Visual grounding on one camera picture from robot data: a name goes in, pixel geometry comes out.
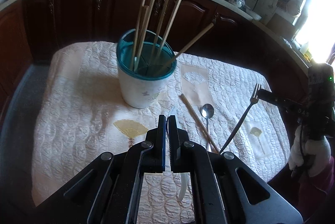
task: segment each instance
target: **white bucket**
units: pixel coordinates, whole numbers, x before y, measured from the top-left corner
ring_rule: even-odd
[[[147,31],[140,60],[144,66],[142,68],[139,66],[137,72],[129,70],[128,66],[130,64],[133,48],[133,31],[134,30],[130,30],[123,35],[117,46],[119,82],[122,96],[126,103],[134,108],[142,109],[150,106],[158,97],[160,91],[167,85],[177,63],[174,61],[171,67],[167,68],[166,72],[158,77],[147,76],[144,73],[150,72],[150,70],[146,70],[145,64],[151,54],[152,43],[150,43],[150,41],[153,41],[153,38],[155,37],[153,32]],[[159,38],[156,47],[159,47],[158,44],[160,43],[160,40],[161,38]],[[166,61],[171,59],[174,55],[175,54],[170,46],[165,44],[161,52],[160,63],[156,64],[153,68],[151,67],[151,69],[155,72],[158,71],[162,68],[160,64],[165,64]]]

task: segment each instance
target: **teal rim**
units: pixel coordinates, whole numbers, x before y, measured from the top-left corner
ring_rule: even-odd
[[[132,70],[128,69],[128,67],[126,67],[126,66],[124,65],[124,63],[123,63],[123,62],[121,61],[121,59],[119,58],[120,55],[121,55],[121,51],[122,51],[122,47],[121,47],[120,42],[121,42],[121,41],[124,41],[124,38],[125,38],[126,36],[128,36],[130,33],[134,32],[134,31],[135,31],[135,29],[128,30],[124,35],[121,36],[121,38],[120,38],[120,40],[119,40],[119,42],[118,42],[118,45],[117,45],[117,48],[116,48],[116,58],[117,58],[117,61],[118,61],[118,66],[119,66],[119,68],[120,68],[123,72],[125,72],[127,75],[129,75],[129,76],[131,76],[131,77],[134,77],[134,78],[137,78],[137,79],[140,79],[140,80],[157,81],[157,80],[162,80],[162,79],[165,79],[165,78],[171,76],[172,73],[175,71],[175,68],[176,68],[176,66],[177,66],[177,61],[176,61],[176,60],[172,63],[170,70],[169,70],[166,74],[164,74],[164,75],[162,75],[162,76],[159,76],[159,77],[147,77],[147,76],[139,75],[139,74],[133,72]],[[150,30],[147,30],[146,32],[149,32],[149,33],[151,33],[151,34],[156,35],[154,32],[152,32],[152,31],[150,31]],[[165,42],[164,47],[168,48],[168,50],[170,51],[170,53],[167,53],[167,52],[166,52],[166,53],[167,53],[171,58],[173,58],[173,57],[175,56],[175,53],[173,52],[172,48],[168,45],[167,42]]]

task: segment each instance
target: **metal spoon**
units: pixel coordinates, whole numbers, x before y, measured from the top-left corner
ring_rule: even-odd
[[[214,108],[211,104],[205,104],[202,106],[201,110],[201,115],[203,118],[206,119],[206,127],[207,127],[207,132],[209,134],[209,123],[208,123],[208,119],[212,118],[212,116],[214,115]],[[207,147],[206,147],[207,151],[212,152],[211,148],[210,148],[210,143],[207,142]]]

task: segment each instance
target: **cup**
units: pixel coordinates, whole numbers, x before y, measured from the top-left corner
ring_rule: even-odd
[[[158,76],[155,75],[162,70],[163,65],[175,54],[171,47],[165,42],[160,57],[153,64],[150,64],[151,51],[155,33],[147,30],[143,43],[142,54],[136,72],[129,69],[133,51],[133,39],[135,29],[127,31],[119,40],[116,49],[118,61],[119,82],[123,99],[134,108],[143,109],[150,106],[166,86],[170,76],[175,71],[177,62],[174,61],[166,70]],[[155,45],[154,57],[156,57],[159,45],[162,41],[158,37]]]

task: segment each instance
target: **maroon sleeve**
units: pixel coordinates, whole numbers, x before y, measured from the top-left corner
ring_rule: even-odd
[[[317,176],[310,179],[303,178],[300,181],[298,210],[304,220],[307,220],[325,199],[325,193],[316,187],[328,192],[334,182],[334,158],[331,157],[329,164]]]

